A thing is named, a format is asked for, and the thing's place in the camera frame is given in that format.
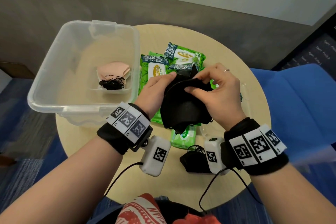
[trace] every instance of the blue chair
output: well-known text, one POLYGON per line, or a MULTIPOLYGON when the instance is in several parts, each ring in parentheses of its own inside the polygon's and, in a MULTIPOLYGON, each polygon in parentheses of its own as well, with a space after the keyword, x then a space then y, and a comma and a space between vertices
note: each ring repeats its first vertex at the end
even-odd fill
POLYGON ((266 95, 272 129, 288 147, 292 163, 333 151, 336 82, 328 73, 316 64, 280 72, 251 70, 266 95))

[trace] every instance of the pink face mask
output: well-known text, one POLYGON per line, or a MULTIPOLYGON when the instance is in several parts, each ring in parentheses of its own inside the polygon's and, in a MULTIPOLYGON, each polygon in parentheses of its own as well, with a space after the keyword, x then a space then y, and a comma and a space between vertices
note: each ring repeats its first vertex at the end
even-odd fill
POLYGON ((120 61, 114 61, 103 66, 97 67, 97 74, 100 80, 111 80, 118 76, 125 78, 126 74, 130 71, 129 65, 120 61))

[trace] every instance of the t-shirt print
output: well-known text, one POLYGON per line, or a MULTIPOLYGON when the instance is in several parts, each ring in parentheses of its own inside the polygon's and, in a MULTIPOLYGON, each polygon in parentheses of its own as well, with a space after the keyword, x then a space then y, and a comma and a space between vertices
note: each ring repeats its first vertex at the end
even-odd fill
POLYGON ((150 194, 142 194, 124 205, 115 224, 167 224, 150 194))

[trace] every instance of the forearm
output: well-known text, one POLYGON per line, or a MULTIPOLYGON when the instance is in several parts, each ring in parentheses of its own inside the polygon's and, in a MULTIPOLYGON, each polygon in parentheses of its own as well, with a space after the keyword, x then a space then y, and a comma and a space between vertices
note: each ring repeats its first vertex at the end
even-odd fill
POLYGON ((0 223, 86 222, 121 160, 109 143, 93 138, 10 205, 0 223))
POLYGON ((335 223, 336 207, 291 164, 251 181, 275 224, 335 223))

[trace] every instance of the round table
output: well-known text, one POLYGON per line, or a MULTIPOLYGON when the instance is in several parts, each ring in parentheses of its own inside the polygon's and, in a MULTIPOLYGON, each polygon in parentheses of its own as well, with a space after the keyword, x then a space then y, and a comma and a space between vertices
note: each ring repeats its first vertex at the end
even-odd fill
MULTIPOLYGON (((206 55, 205 66, 221 62, 238 77, 248 91, 250 116, 259 124, 271 126, 271 116, 263 90, 257 79, 247 65, 231 50, 216 40, 192 31, 169 25, 139 25, 135 26, 140 33, 141 53, 149 51, 163 53, 169 42, 183 47, 196 50, 206 55)), ((78 127, 70 124, 65 118, 56 115, 57 130, 67 156, 79 150, 85 143, 96 135, 98 128, 78 127)), ((152 123, 152 135, 161 136, 170 140, 170 130, 163 125, 152 123)), ((197 131, 196 144, 204 144, 200 130, 197 131)), ((128 151, 115 175, 132 163, 141 160, 144 151, 139 149, 136 153, 128 151)), ((186 153, 186 150, 171 147, 165 166, 161 175, 154 178, 144 174, 139 167, 132 167, 126 171, 108 193, 108 197, 118 203, 126 203, 133 198, 150 193, 154 197, 161 195, 169 197, 170 200, 200 210, 199 199, 208 186, 213 175, 188 174, 179 158, 186 153)), ((242 170, 240 175, 247 184, 251 182, 248 174, 242 170)), ((230 171, 224 176, 218 176, 207 194, 203 197, 202 207, 211 209, 221 205, 240 193, 245 186, 230 171)))

